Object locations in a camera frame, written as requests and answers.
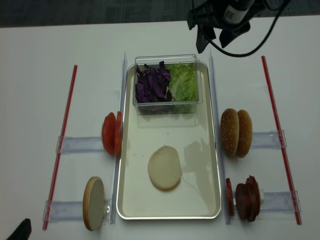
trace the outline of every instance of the black cable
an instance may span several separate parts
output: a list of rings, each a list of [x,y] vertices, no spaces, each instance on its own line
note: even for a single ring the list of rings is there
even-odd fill
[[[263,2],[263,5],[266,7],[266,9],[268,9],[271,12],[279,11],[281,9],[281,7],[282,7],[282,5],[280,5],[277,8],[271,8],[269,3],[268,3],[268,0],[262,0],[262,2]]]
[[[270,26],[270,29],[269,31],[267,32],[267,34],[265,35],[264,39],[260,42],[260,44],[255,48],[253,49],[252,51],[250,52],[247,52],[247,53],[243,53],[243,54],[234,54],[234,53],[230,53],[230,52],[227,52],[225,50],[223,50],[222,48],[220,48],[218,45],[216,45],[208,36],[207,34],[202,30],[201,27],[199,27],[198,25],[198,29],[200,29],[202,35],[205,37],[205,39],[212,45],[214,46],[219,52],[227,55],[227,56],[230,56],[230,57],[234,57],[234,58],[244,58],[244,57],[248,57],[252,54],[254,54],[256,51],[258,51],[262,46],[263,44],[265,44],[265,42],[267,41],[267,39],[269,38],[272,30],[274,29],[275,25],[276,25],[276,22],[278,20],[278,18],[280,17],[280,15],[282,14],[282,12],[284,11],[284,9],[286,8],[286,6],[288,5],[288,3],[290,2],[291,0],[284,0],[284,3],[282,4],[280,10],[278,11],[278,13],[276,14],[271,26]],[[198,24],[198,17],[195,13],[195,2],[194,0],[192,0],[192,12],[193,12],[193,15],[195,17],[195,24]]]

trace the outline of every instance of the white tabletop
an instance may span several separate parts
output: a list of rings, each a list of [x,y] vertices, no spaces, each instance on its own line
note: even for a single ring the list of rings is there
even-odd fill
[[[251,30],[227,50],[252,50],[271,22],[252,20]],[[97,232],[89,232],[83,222],[49,223],[42,230],[73,66],[78,71],[66,135],[99,136],[103,117],[119,106],[124,52],[128,66],[137,56],[196,54],[197,29],[189,31],[186,22],[0,29],[0,239],[24,218],[31,219],[30,239],[315,239],[320,214],[319,26],[319,16],[284,17],[253,56],[231,58],[210,46],[199,55],[207,62],[212,49],[218,85],[223,78],[248,74],[248,66],[263,75],[260,56],[266,56],[302,208],[301,226],[295,220],[226,226],[222,210],[214,220],[125,221],[117,215],[116,224],[105,223]],[[88,158],[74,155],[61,161],[57,185],[65,188],[58,188],[55,198],[80,201],[89,176],[112,174],[104,170],[103,160],[95,159],[93,167]]]

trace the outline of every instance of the metal tray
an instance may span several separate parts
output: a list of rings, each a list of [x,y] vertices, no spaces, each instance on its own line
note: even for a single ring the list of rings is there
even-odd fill
[[[125,220],[214,219],[222,209],[209,74],[198,64],[203,101],[184,114],[138,115],[134,66],[127,71],[116,197]],[[178,151],[182,168],[179,185],[168,192],[154,187],[148,173],[150,156],[163,145]]]

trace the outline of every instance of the plastic container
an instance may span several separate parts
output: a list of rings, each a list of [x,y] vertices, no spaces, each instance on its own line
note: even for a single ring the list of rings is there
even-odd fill
[[[133,87],[133,105],[137,114],[183,114],[193,113],[197,109],[197,104],[202,101],[201,74],[199,71],[199,60],[194,54],[170,55],[170,56],[150,56],[137,57],[135,59],[135,69],[146,70],[145,64],[149,67],[159,68],[159,63],[164,61],[164,65],[192,64],[194,80],[196,82],[194,101],[165,101],[165,102],[138,102],[136,99],[136,88]],[[134,85],[138,82],[137,73],[134,76]]]

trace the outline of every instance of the red rod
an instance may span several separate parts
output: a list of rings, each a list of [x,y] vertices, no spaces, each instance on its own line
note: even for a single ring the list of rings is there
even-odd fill
[[[61,133],[60,133],[61,137],[64,137],[65,136],[65,132],[66,132],[68,115],[69,115],[70,104],[71,104],[71,98],[72,98],[72,93],[74,91],[74,86],[75,86],[75,81],[76,81],[77,69],[78,69],[78,66],[74,65],[71,84],[70,84],[70,89],[69,89],[68,100],[66,102],[64,118],[63,118],[63,124],[62,124]],[[43,222],[42,230],[47,230],[47,228],[48,228],[48,220],[49,220],[49,215],[50,215],[51,201],[54,198],[54,191],[55,191],[55,186],[56,186],[58,167],[59,167],[59,162],[60,162],[60,155],[61,155],[60,153],[57,153],[56,157],[55,157],[55,164],[54,164],[52,180],[51,180],[51,186],[50,186],[50,192],[49,192],[49,197],[48,197],[48,205],[46,206],[46,209],[45,209],[46,216],[45,216],[45,220]]]
[[[270,81],[270,76],[269,76],[266,57],[265,56],[261,56],[261,59],[262,59],[262,65],[263,65],[266,84],[268,85],[268,90],[269,90],[270,100],[271,100],[271,104],[272,104],[272,110],[273,110],[275,125],[276,125],[276,129],[277,129],[277,131],[279,133],[279,141],[280,141],[281,144],[283,144],[284,143],[284,141],[283,141],[283,137],[284,136],[282,135],[282,129],[281,129],[281,126],[280,126],[280,120],[279,120],[278,111],[277,111],[277,107],[276,107],[276,101],[275,101],[275,97],[274,97],[274,92],[273,92],[272,86],[271,86],[271,81]],[[294,181],[292,179],[292,175],[291,175],[291,171],[290,171],[287,150],[286,150],[285,147],[282,147],[281,151],[282,151],[282,157],[283,157],[286,177],[288,179],[289,189],[291,191],[292,203],[293,203],[294,211],[295,211],[294,214],[295,214],[296,224],[301,225],[302,224],[301,216],[300,216],[300,212],[298,211],[299,208],[298,208],[298,204],[297,204],[296,191],[295,191]]]

